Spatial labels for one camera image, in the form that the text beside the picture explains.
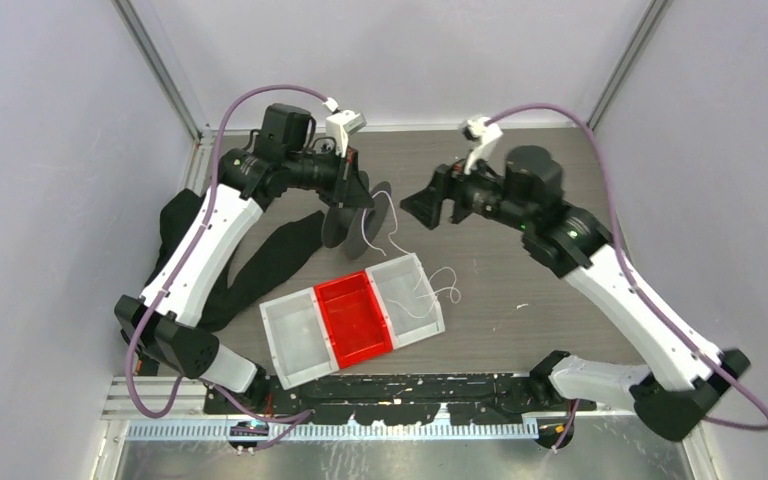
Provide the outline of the dark grey cable spool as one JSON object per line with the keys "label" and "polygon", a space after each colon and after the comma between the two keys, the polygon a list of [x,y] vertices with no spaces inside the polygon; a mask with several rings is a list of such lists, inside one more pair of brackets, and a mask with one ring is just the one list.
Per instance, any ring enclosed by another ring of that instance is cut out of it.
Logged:
{"label": "dark grey cable spool", "polygon": [[391,193],[391,184],[382,181],[370,190],[374,201],[371,208],[329,208],[321,228],[322,245],[327,249],[340,247],[347,259],[359,259],[370,248],[387,218],[387,196]]}

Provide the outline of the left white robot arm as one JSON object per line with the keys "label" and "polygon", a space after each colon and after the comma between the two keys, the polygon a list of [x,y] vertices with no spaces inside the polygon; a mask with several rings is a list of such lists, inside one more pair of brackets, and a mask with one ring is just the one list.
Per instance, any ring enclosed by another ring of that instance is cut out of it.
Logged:
{"label": "left white robot arm", "polygon": [[330,207],[372,206],[358,152],[350,145],[351,135],[365,125],[362,113],[336,110],[325,120],[332,147],[315,148],[309,111],[268,106],[251,143],[219,159],[216,184],[160,271],[139,296],[118,300],[114,312],[129,342],[127,359],[142,353],[185,378],[228,389],[228,400],[240,412],[258,412],[267,389],[255,380],[257,364],[199,325],[208,295],[246,233],[287,190],[313,191]]}

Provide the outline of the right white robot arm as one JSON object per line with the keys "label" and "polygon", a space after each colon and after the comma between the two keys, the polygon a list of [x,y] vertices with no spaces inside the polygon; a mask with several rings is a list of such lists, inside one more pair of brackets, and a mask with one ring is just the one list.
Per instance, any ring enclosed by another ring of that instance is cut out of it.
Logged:
{"label": "right white robot arm", "polygon": [[729,390],[728,376],[750,367],[738,349],[721,350],[693,335],[688,347],[650,309],[658,296],[644,282],[630,283],[612,235],[588,210],[564,198],[563,168],[539,146],[509,151],[504,171],[484,160],[441,164],[429,184],[401,200],[401,208],[428,229],[471,214],[519,231],[525,251],[557,278],[581,292],[640,354],[640,365],[588,361],[555,350],[529,373],[531,397],[544,410],[567,400],[588,400],[634,412],[653,433],[681,441]]}

